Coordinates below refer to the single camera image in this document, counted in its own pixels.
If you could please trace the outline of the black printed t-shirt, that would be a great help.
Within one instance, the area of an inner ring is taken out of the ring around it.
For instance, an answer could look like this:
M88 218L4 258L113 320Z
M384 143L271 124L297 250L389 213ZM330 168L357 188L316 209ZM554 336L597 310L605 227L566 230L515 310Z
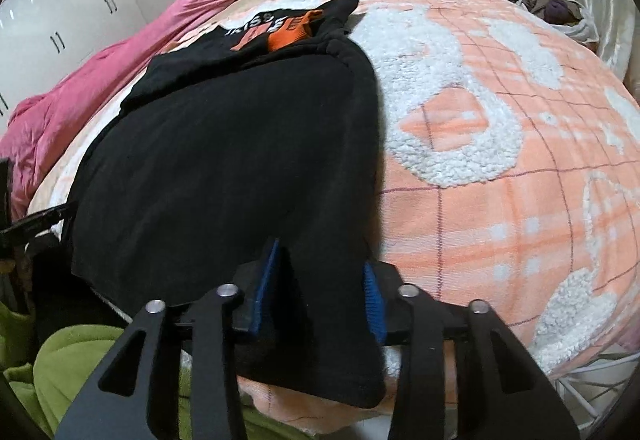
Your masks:
M194 303L278 239L242 375L372 408L378 84L347 35L357 5L264 12L247 44L215 30L154 58L82 158L63 241L75 275L134 313Z

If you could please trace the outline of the bag of dark clothes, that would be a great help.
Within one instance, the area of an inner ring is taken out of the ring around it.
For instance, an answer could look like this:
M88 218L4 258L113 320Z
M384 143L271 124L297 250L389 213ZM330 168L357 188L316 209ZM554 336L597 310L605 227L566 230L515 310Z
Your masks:
M600 36L590 11L574 0L518 0L518 6L596 52Z

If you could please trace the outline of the pink quilt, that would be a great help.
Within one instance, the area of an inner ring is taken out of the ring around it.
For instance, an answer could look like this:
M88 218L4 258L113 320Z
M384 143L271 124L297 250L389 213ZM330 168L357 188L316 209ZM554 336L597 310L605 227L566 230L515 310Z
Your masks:
M11 216L20 219L43 178L96 111L169 43L236 0L175 0L139 32L108 46L45 94L17 104L1 137L12 164Z

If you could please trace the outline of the green sleeve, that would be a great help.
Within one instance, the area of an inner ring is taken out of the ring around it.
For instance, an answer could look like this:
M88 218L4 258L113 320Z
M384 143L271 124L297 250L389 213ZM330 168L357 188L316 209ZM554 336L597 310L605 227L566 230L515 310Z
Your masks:
M27 362L33 316L19 315L1 303L1 374L30 418L53 438L58 424L89 375L124 331L121 327L80 324L64 327L47 338ZM190 420L191 361L182 361L179 375L179 438L192 439ZM247 439L313 439L277 422L251 406L243 406Z

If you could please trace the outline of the orange white plaid blanket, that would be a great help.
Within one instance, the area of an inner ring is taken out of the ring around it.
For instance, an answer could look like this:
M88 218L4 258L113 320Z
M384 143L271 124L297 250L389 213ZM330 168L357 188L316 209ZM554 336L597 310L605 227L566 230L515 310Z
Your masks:
M158 49L325 1L241 0ZM639 109L614 74L505 0L360 0L352 23L382 88L382 258L488 299L553 377L635 330Z

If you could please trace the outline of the white wardrobe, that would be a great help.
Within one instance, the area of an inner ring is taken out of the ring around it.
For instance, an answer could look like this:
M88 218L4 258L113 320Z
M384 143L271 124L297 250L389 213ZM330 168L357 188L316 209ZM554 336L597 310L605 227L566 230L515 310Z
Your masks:
M144 25L136 0L2 0L1 127L19 102Z

